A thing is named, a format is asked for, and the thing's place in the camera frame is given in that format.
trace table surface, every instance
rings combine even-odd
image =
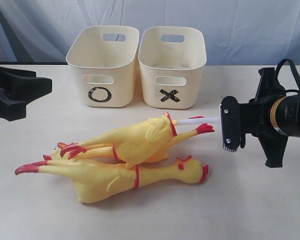
[[[27,106],[25,119],[0,119],[0,240],[300,239],[298,138],[289,139],[283,168],[270,169],[257,138],[247,135],[246,147],[230,153],[222,149],[215,125],[215,133],[173,146],[169,159],[160,163],[192,155],[212,171],[204,184],[162,181],[93,204],[77,202],[69,178],[15,176],[17,167],[41,161],[58,142],[80,142],[166,110],[144,103],[140,82],[126,107],[95,108],[78,100],[67,65],[4,66],[51,78],[53,90]],[[229,95],[246,103],[256,93],[262,67],[268,66],[206,66],[196,104],[169,109],[171,117],[217,116]],[[288,66],[279,80],[287,89],[297,87]],[[178,126],[177,132],[192,128]]]

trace plastic bin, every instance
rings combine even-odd
[[[138,61],[146,104],[187,109],[196,103],[207,61],[204,36],[199,30],[179,26],[147,29]]]
[[[123,107],[135,91],[139,31],[130,26],[84,29],[66,55],[82,102],[91,107]]]

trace x symbol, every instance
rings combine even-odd
[[[176,103],[180,101],[180,99],[177,98],[177,97],[175,96],[175,94],[178,93],[178,91],[175,90],[175,89],[172,90],[171,92],[167,92],[167,91],[161,89],[161,90],[160,90],[160,93],[162,93],[162,94],[165,95],[163,98],[161,98],[161,102],[165,102],[165,101],[167,101],[168,99],[171,99],[172,101],[174,101],[174,102],[176,102]]]

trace white fabric backdrop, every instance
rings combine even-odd
[[[35,61],[65,61],[92,25],[188,26],[203,32],[208,65],[300,64],[300,0],[0,0]]]

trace yellow rubber chicken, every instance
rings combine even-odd
[[[126,162],[130,169],[140,163],[155,163],[169,156],[169,148],[203,133],[212,133],[212,126],[201,124],[196,129],[177,134],[170,115],[150,118],[148,121],[117,128],[83,143],[58,143],[45,160],[115,158]]]
[[[100,163],[91,159],[45,160],[23,165],[15,174],[49,173],[73,179],[78,201],[95,203],[115,194],[140,188],[158,181],[178,180],[186,184],[202,183],[209,172],[208,165],[192,156],[177,158],[170,165],[158,168],[135,166],[126,169],[125,164]]]

